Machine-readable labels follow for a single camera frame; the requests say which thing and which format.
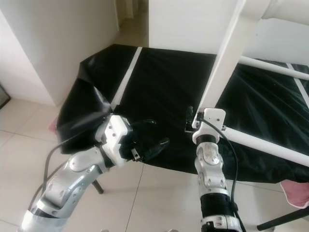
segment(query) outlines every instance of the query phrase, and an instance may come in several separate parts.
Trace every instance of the black cloth-covered table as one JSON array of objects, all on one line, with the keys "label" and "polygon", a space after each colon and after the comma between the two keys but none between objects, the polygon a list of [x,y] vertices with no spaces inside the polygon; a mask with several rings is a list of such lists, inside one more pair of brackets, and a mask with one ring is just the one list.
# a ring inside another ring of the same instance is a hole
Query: black cloth-covered table
[{"label": "black cloth-covered table", "polygon": [[[109,103],[136,49],[114,44],[80,63],[77,79],[58,117],[58,140],[88,132],[64,145],[62,153],[93,145],[94,132],[111,112]],[[214,60],[215,55],[210,54],[142,49],[114,113],[130,122],[154,119],[157,127],[143,137],[146,144],[170,138],[169,147],[150,165],[196,173],[196,146],[191,135],[184,132],[186,111],[189,106],[196,111]],[[293,67],[309,73],[307,66]],[[308,81],[302,83],[309,92]],[[216,107],[226,111],[228,127],[309,155],[309,109],[293,78],[239,64]],[[308,167],[236,143],[233,146],[239,158],[238,180],[309,182]],[[225,161],[225,175],[233,178],[234,159],[223,139],[219,150]]]}]

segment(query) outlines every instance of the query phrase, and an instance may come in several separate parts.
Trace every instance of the white metal bar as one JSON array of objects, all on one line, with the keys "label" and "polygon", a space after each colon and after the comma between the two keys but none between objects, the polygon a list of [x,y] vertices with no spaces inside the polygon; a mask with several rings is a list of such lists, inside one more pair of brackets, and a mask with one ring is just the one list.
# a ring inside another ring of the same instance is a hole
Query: white metal bar
[{"label": "white metal bar", "polygon": [[[198,111],[214,108],[271,0],[239,0],[213,65]],[[196,128],[196,117],[192,127]]]},{"label": "white metal bar", "polygon": [[[289,63],[286,63],[286,64],[287,64],[289,69],[294,70],[294,68],[293,68],[293,66],[291,64],[289,64]],[[300,82],[299,79],[294,78],[294,80],[295,80],[295,83],[296,83],[296,85],[297,85],[301,95],[304,98],[304,101],[305,101],[307,107],[309,108],[309,96],[308,96],[308,94],[307,94],[303,84]]]},{"label": "white metal bar", "polygon": [[303,80],[309,80],[309,74],[295,71],[294,69],[289,69],[285,67],[281,67],[275,64],[270,64],[261,60],[252,59],[249,57],[241,56],[239,59],[239,64],[245,64],[252,67],[256,67],[259,69],[264,69],[276,73],[281,73],[287,76],[292,76],[294,78],[303,79]]},{"label": "white metal bar", "polygon": [[231,128],[226,128],[222,132],[230,141],[309,167],[309,156],[305,154]]},{"label": "white metal bar", "polygon": [[128,82],[129,82],[129,79],[130,79],[130,77],[131,77],[131,75],[132,75],[133,69],[134,69],[134,67],[135,67],[135,65],[136,65],[136,62],[137,62],[139,56],[140,56],[141,49],[142,49],[142,47],[138,47],[138,48],[136,49],[136,52],[135,52],[134,57],[133,57],[133,59],[132,59],[132,61],[131,61],[131,63],[130,63],[130,66],[129,66],[129,68],[127,69],[126,74],[125,74],[124,78],[122,79],[122,81],[121,81],[121,83],[120,83],[120,86],[119,86],[119,88],[118,88],[118,90],[117,90],[117,92],[116,92],[116,94],[115,94],[115,96],[114,96],[114,98],[113,98],[113,100],[112,100],[111,108],[112,108],[113,110],[114,110],[114,109],[116,108],[116,106],[119,105],[120,102],[121,102],[122,96],[123,96],[124,91],[125,91],[125,89],[126,89],[126,85],[127,85]]},{"label": "white metal bar", "polygon": [[309,25],[308,10],[308,0],[273,0],[263,18],[278,18]]}]

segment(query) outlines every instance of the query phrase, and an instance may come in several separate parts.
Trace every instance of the tiled floor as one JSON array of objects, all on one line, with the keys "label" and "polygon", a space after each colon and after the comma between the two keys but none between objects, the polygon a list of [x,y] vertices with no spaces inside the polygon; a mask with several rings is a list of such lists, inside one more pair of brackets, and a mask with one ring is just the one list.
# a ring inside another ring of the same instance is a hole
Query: tiled floor
[{"label": "tiled floor", "polygon": [[[147,46],[147,12],[126,20],[115,43]],[[59,107],[11,100],[0,110],[0,232],[14,232],[20,225],[31,197],[42,182],[43,164],[56,137],[47,127]],[[51,170],[67,159],[59,152]],[[98,195],[89,187],[68,221],[66,232],[179,232],[200,231],[200,203],[197,177],[128,163],[99,177],[105,189]],[[279,185],[241,182],[236,202],[247,231],[278,216],[291,207]],[[301,220],[280,226],[276,232],[307,231]]]}]

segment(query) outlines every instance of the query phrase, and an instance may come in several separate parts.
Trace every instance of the pink cloth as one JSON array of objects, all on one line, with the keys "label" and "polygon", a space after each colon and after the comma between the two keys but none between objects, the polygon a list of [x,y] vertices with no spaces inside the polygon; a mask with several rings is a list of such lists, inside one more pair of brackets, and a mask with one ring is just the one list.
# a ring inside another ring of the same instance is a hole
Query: pink cloth
[{"label": "pink cloth", "polygon": [[281,187],[290,205],[299,209],[304,209],[309,205],[309,183],[283,180]]},{"label": "pink cloth", "polygon": [[48,130],[52,133],[56,134],[56,125],[57,125],[58,116],[51,122],[48,126]]}]

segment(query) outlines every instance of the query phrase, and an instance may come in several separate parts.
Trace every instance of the black metal leg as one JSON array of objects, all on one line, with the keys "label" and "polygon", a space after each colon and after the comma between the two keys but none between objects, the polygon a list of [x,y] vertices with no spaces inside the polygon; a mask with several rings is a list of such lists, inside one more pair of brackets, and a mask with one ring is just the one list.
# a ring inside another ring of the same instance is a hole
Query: black metal leg
[{"label": "black metal leg", "polygon": [[308,215],[309,215],[309,207],[307,207],[305,209],[297,210],[297,211],[292,212],[290,214],[284,215],[282,217],[279,217],[279,218],[276,218],[274,220],[263,223],[261,225],[258,225],[257,229],[259,231],[267,230],[269,228],[279,226],[279,225],[282,225],[284,223],[294,221],[294,220],[303,218],[303,217],[308,216]]},{"label": "black metal leg", "polygon": [[97,180],[92,182],[92,185],[96,188],[96,190],[98,191],[99,194],[104,193],[104,190],[102,189],[101,185],[98,183]]}]

